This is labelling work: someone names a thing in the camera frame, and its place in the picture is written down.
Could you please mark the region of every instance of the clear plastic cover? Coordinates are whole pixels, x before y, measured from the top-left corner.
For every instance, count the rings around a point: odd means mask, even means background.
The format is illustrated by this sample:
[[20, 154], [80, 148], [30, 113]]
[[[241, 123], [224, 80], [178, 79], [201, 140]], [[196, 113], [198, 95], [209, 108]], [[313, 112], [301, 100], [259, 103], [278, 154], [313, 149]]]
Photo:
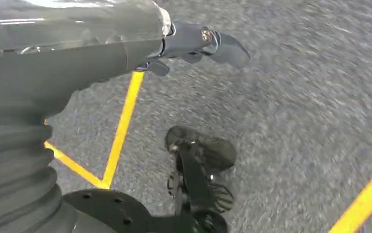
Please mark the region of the clear plastic cover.
[[168, 27], [152, 0], [0, 0], [0, 54], [157, 40]]

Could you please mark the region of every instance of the yellow floor line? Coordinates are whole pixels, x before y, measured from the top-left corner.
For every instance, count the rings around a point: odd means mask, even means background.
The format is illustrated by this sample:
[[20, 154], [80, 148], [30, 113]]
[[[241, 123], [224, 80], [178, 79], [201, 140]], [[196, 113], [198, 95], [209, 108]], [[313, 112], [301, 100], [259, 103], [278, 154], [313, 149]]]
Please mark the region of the yellow floor line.
[[133, 113], [134, 106], [136, 105], [137, 96], [139, 94], [140, 87], [142, 86], [144, 75], [144, 72], [134, 71], [131, 77], [129, 89], [126, 95], [126, 101], [123, 106], [112, 149], [110, 151], [109, 160], [107, 162], [106, 171], [104, 172], [103, 176], [103, 183], [109, 188], [112, 184], [114, 173], [117, 168], [117, 162], [120, 157], [120, 152], [123, 147], [127, 129], [129, 128], [131, 115]]
[[49, 142], [46, 142], [45, 146], [46, 148], [53, 150], [54, 157], [56, 159], [58, 159], [64, 165], [69, 167], [71, 170], [75, 171], [77, 174], [81, 175], [88, 182], [92, 183], [97, 188], [103, 188], [103, 189], [107, 188], [107, 185], [105, 185], [99, 178], [97, 178], [95, 175], [93, 175], [92, 173], [84, 169], [78, 163], [74, 162], [72, 159], [70, 159], [67, 155], [65, 155], [59, 149], [55, 148], [52, 144], [50, 144]]
[[354, 233], [372, 214], [372, 180], [344, 212], [330, 233]]

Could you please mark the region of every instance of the bolt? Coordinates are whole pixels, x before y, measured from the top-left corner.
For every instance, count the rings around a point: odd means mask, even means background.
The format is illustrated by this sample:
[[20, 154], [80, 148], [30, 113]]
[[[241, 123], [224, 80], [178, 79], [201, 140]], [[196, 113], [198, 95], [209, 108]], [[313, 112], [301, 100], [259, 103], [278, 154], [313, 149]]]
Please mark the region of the bolt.
[[203, 38], [204, 41], [206, 42], [210, 42], [211, 41], [211, 32], [210, 30], [203, 30], [201, 32], [201, 36]]
[[176, 152], [177, 149], [178, 149], [178, 146], [175, 145], [175, 144], [172, 144], [172, 145], [170, 145], [170, 147], [169, 147], [169, 151], [170, 151], [171, 153]]

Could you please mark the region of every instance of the gray carpet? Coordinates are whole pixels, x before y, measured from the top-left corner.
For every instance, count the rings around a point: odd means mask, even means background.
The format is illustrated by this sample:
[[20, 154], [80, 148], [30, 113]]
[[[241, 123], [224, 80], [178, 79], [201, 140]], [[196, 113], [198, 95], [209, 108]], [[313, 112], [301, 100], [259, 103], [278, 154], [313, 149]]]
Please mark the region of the gray carpet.
[[[161, 0], [176, 21], [204, 23], [249, 49], [236, 70], [209, 59], [148, 73], [113, 188], [154, 214], [173, 211], [166, 131], [181, 124], [230, 139], [232, 233], [328, 232], [372, 178], [372, 0]], [[49, 120], [52, 142], [102, 177], [129, 83], [75, 93]], [[64, 192], [91, 185], [58, 162]], [[372, 217], [361, 232], [372, 233]]]

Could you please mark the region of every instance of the black caster wheel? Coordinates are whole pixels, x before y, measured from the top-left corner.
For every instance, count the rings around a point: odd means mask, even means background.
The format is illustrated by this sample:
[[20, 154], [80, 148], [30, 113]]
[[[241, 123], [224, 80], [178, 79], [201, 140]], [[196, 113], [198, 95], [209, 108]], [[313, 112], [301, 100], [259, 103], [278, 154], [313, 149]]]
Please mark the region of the black caster wheel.
[[172, 127], [166, 134], [165, 146], [168, 151], [173, 152], [178, 143], [196, 141], [202, 149], [201, 161], [210, 173], [221, 172], [234, 166], [237, 151], [229, 141], [202, 134], [188, 127]]

